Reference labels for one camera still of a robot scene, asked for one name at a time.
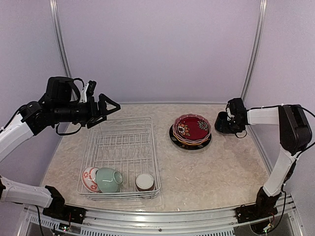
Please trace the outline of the dark green mug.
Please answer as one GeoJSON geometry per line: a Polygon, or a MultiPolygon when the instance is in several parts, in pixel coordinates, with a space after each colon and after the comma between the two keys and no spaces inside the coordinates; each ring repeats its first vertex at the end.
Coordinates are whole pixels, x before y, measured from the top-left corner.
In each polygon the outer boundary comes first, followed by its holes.
{"type": "Polygon", "coordinates": [[[234,134],[227,120],[227,112],[218,113],[215,121],[215,130],[222,134],[234,134]]]}

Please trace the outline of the yellow polka dot plate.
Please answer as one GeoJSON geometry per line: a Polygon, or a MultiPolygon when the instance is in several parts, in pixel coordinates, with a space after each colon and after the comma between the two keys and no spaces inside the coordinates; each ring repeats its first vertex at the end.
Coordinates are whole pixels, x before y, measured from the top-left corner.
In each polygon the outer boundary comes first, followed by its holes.
{"type": "Polygon", "coordinates": [[[195,145],[195,144],[193,144],[193,145],[184,144],[184,143],[178,141],[174,136],[170,136],[170,139],[175,145],[177,145],[177,146],[179,146],[181,148],[195,150],[195,149],[200,149],[200,148],[203,148],[203,147],[207,146],[211,142],[212,134],[209,136],[209,138],[206,141],[204,141],[203,143],[198,144],[198,145],[195,145]]]}

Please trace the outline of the light pink plate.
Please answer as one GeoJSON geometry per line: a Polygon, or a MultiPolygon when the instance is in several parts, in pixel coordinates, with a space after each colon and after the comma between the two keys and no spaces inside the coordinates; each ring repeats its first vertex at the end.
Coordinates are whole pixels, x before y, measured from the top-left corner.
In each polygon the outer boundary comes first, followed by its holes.
{"type": "Polygon", "coordinates": [[[196,147],[196,146],[206,146],[210,143],[211,139],[212,139],[212,134],[209,133],[204,139],[202,140],[196,140],[196,141],[189,141],[189,140],[185,140],[183,138],[179,138],[177,135],[174,134],[173,130],[170,129],[169,131],[169,135],[172,141],[174,142],[178,142],[180,145],[185,145],[188,147],[196,147]]]}

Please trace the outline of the black striped rim plate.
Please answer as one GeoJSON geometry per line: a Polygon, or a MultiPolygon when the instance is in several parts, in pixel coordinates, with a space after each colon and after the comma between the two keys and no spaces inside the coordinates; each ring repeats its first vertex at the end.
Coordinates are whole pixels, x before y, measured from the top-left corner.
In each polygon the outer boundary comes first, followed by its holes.
{"type": "Polygon", "coordinates": [[[212,140],[212,134],[210,134],[209,138],[200,145],[194,145],[194,146],[185,145],[176,139],[175,135],[173,134],[173,126],[170,126],[169,128],[169,137],[174,145],[185,150],[200,150],[206,147],[212,140]]]}

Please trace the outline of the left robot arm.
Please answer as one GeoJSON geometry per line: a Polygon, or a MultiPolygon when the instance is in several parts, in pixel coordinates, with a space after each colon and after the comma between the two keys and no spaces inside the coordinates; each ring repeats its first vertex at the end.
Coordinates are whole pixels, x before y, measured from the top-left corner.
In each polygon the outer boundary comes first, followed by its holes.
{"type": "MultiPolygon", "coordinates": [[[[21,106],[14,113],[0,129],[1,160],[49,126],[57,130],[61,123],[72,123],[92,128],[120,110],[120,105],[103,93],[95,101],[95,81],[83,84],[81,90],[75,84],[77,81],[81,82],[82,79],[49,78],[44,95],[38,101],[21,106]]],[[[51,186],[35,187],[1,177],[0,200],[49,209],[59,219],[69,214],[64,198],[51,186]]]]}

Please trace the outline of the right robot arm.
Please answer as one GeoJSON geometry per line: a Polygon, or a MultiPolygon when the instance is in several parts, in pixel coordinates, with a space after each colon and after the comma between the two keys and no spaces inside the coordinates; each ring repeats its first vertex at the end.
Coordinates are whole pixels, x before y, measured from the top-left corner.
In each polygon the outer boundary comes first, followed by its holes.
{"type": "Polygon", "coordinates": [[[290,179],[300,155],[309,149],[312,130],[301,105],[274,105],[246,109],[241,98],[226,106],[227,123],[232,133],[241,133],[249,125],[274,125],[279,128],[280,152],[273,170],[257,195],[252,214],[262,218],[271,210],[269,201],[277,201],[290,179]]]}

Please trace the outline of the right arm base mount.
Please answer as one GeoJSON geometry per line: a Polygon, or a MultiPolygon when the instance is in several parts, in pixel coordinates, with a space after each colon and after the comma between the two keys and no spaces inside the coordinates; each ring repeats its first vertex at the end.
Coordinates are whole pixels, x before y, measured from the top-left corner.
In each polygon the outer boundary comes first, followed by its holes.
{"type": "Polygon", "coordinates": [[[277,213],[278,210],[275,206],[265,209],[259,208],[256,204],[252,204],[241,205],[235,208],[235,214],[239,224],[270,217],[272,215],[276,215],[277,213]]]}

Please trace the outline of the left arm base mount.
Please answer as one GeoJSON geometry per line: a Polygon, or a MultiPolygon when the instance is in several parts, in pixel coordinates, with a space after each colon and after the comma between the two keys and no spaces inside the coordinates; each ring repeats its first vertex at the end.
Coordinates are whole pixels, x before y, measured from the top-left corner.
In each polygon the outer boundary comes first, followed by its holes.
{"type": "Polygon", "coordinates": [[[60,208],[44,208],[43,214],[54,219],[66,221],[68,223],[83,224],[86,209],[82,207],[63,205],[60,208]]]}

